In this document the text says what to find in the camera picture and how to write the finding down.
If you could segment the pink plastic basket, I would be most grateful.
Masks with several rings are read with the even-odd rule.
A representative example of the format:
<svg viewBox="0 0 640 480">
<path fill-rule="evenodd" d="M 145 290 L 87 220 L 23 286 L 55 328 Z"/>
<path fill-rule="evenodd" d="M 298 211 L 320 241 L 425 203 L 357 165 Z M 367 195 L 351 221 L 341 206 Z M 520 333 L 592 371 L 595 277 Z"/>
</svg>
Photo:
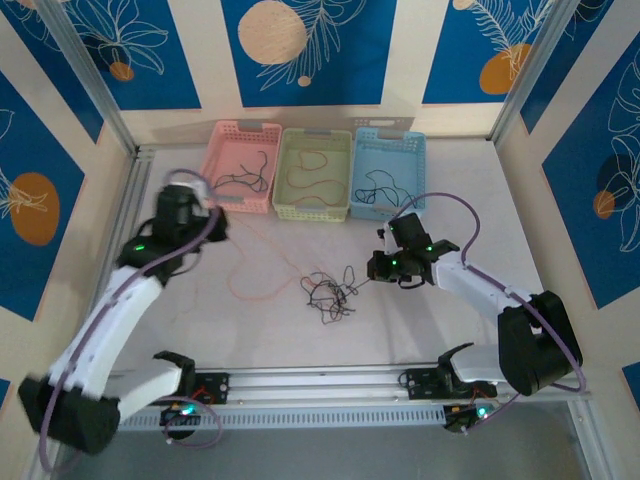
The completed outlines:
<svg viewBox="0 0 640 480">
<path fill-rule="evenodd" d="M 269 211 L 282 132 L 275 123 L 216 123 L 201 173 L 223 208 L 252 214 Z"/>
</svg>

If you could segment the blue plastic basket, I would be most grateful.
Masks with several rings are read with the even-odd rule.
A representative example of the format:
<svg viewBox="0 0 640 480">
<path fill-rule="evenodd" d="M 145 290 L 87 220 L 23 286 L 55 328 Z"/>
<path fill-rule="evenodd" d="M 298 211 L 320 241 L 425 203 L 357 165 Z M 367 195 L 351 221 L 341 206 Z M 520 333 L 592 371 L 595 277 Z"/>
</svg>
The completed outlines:
<svg viewBox="0 0 640 480">
<path fill-rule="evenodd" d="M 350 214 L 384 222 L 399 209 L 421 214 L 426 201 L 426 137 L 419 132 L 391 133 L 373 127 L 356 132 Z"/>
</svg>

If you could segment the green plastic basket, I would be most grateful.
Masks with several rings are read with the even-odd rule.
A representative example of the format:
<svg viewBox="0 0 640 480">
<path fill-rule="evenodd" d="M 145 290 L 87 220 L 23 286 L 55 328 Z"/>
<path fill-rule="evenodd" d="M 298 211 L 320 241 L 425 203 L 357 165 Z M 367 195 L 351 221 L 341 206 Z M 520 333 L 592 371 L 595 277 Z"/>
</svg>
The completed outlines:
<svg viewBox="0 0 640 480">
<path fill-rule="evenodd" d="M 272 194 L 279 219 L 343 222 L 349 210 L 352 163 L 348 131 L 284 130 Z"/>
</svg>

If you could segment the right controller board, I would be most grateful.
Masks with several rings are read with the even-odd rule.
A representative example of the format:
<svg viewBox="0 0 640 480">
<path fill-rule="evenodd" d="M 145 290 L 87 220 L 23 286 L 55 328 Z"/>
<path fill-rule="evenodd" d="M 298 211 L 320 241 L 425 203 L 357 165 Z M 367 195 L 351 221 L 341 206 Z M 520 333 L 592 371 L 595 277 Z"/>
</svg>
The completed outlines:
<svg viewBox="0 0 640 480">
<path fill-rule="evenodd" d="M 492 404 L 445 405 L 444 428 L 451 433 L 466 433 L 486 420 L 496 407 Z"/>
</svg>

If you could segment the controller board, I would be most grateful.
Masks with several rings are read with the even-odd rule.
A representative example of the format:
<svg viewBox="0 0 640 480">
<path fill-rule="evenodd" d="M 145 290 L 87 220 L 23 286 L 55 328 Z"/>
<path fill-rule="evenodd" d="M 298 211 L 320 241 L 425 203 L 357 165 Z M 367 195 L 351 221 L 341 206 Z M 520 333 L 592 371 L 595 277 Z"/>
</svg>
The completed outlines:
<svg viewBox="0 0 640 480">
<path fill-rule="evenodd" d="M 492 404 L 445 405 L 444 428 L 451 433 L 466 433 L 486 420 L 496 407 Z"/>
<path fill-rule="evenodd" d="M 198 426 L 202 418 L 210 414 L 208 405 L 195 401 L 160 400 L 156 405 L 160 407 L 160 427 Z"/>
</svg>

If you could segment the left controller board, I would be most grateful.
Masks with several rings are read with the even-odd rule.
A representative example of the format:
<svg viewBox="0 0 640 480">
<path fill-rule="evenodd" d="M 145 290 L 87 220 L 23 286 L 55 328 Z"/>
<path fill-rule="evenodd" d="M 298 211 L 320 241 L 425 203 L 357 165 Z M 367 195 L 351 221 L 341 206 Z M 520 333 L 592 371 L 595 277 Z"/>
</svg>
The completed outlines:
<svg viewBox="0 0 640 480">
<path fill-rule="evenodd" d="M 160 427 L 198 426 L 202 418 L 210 414 L 208 405 L 195 401 L 160 400 L 156 405 L 160 407 Z"/>
</svg>

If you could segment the aluminium side table rail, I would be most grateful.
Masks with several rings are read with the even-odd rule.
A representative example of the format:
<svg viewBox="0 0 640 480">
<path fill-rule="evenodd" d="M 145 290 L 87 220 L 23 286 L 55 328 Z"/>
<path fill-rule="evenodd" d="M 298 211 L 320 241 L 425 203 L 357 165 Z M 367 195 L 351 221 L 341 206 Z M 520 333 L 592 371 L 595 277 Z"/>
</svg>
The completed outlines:
<svg viewBox="0 0 640 480">
<path fill-rule="evenodd" d="M 133 161 L 122 185 L 117 197 L 118 202 L 115 213 L 108 224 L 110 230 L 104 245 L 104 253 L 100 257 L 98 270 L 94 275 L 94 289 L 89 295 L 87 308 L 85 309 L 86 317 L 90 316 L 94 307 L 102 298 L 122 246 L 138 229 L 138 218 L 144 202 L 154 158 L 155 153 L 152 150 L 142 149 Z"/>
</svg>

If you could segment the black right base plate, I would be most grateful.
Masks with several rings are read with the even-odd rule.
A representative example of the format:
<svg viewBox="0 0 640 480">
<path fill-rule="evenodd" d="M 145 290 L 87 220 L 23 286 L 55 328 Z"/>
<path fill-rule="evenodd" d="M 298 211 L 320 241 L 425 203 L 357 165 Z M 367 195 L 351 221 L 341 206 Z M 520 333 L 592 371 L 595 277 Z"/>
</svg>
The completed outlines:
<svg viewBox="0 0 640 480">
<path fill-rule="evenodd" d="M 411 368 L 398 377 L 410 400 L 471 400 L 496 398 L 497 388 L 485 381 L 464 382 L 444 368 Z"/>
</svg>

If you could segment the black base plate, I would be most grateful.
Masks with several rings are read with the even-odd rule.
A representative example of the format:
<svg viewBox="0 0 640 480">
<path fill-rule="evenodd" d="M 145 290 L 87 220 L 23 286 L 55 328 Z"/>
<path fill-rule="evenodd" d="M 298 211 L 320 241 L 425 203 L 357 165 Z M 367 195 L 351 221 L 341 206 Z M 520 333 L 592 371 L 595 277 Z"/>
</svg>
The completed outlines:
<svg viewBox="0 0 640 480">
<path fill-rule="evenodd" d="M 471 400 L 496 398 L 497 388 L 485 381 L 464 382 L 444 368 L 411 368 L 398 377 L 410 400 Z"/>
<path fill-rule="evenodd" d="M 230 391 L 228 373 L 197 373 L 191 398 L 206 405 L 224 405 Z"/>
</svg>

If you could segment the aluminium cross frame rail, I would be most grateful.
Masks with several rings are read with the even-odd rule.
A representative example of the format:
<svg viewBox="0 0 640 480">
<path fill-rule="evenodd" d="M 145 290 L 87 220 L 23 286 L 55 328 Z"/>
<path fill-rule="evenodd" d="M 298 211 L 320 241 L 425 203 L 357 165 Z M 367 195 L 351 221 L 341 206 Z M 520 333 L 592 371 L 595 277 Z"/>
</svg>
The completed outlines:
<svg viewBox="0 0 640 480">
<path fill-rule="evenodd" d="M 104 369 L 77 363 L 64 370 L 54 365 L 48 376 L 26 378 L 18 394 L 36 429 L 45 414 L 52 423 L 86 423 L 99 416 L 118 424 L 160 400 L 195 401 L 192 393 L 198 371 L 195 363 L 167 352 L 142 368 L 109 381 Z M 235 371 L 228 373 L 226 404 L 312 402 L 360 398 L 366 392 L 391 390 L 390 372 Z"/>
</svg>

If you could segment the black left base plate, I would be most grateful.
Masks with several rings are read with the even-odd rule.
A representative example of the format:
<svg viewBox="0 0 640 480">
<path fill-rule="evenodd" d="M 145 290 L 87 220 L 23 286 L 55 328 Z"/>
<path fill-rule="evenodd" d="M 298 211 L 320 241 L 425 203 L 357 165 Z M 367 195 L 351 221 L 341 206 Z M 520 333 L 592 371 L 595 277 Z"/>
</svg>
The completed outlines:
<svg viewBox="0 0 640 480">
<path fill-rule="evenodd" d="M 230 391 L 228 373 L 197 373 L 191 398 L 206 405 L 224 405 Z"/>
</svg>

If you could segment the aluminium corner post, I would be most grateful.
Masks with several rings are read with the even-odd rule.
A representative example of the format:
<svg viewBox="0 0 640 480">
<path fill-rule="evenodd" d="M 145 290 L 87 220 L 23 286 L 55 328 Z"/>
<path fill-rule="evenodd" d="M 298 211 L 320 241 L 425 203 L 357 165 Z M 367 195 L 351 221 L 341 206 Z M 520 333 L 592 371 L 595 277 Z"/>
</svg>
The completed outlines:
<svg viewBox="0 0 640 480">
<path fill-rule="evenodd" d="M 126 126 L 120 109 L 92 60 L 82 39 L 74 28 L 58 0 L 33 0 L 37 12 L 65 57 L 67 63 L 82 84 L 85 92 L 110 127 L 129 158 L 138 153 L 131 132 Z"/>
<path fill-rule="evenodd" d="M 506 135 L 518 117 L 550 55 L 563 35 L 579 0 L 553 0 L 549 15 L 541 25 L 539 34 L 506 97 L 502 109 L 487 137 L 495 147 Z"/>
</svg>

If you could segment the aluminium lower frame rail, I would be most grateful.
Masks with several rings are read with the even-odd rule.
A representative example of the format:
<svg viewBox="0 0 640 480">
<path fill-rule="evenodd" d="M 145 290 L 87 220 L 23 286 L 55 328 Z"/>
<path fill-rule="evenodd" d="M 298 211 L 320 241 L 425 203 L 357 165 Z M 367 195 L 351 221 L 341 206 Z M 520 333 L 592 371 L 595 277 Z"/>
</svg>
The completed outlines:
<svg viewBox="0 0 640 480">
<path fill-rule="evenodd" d="M 567 406 L 574 426 L 578 449 L 583 458 L 585 475 L 589 480 L 597 480 L 601 473 L 601 455 L 587 406 L 583 400 L 570 400 L 567 402 Z"/>
</svg>

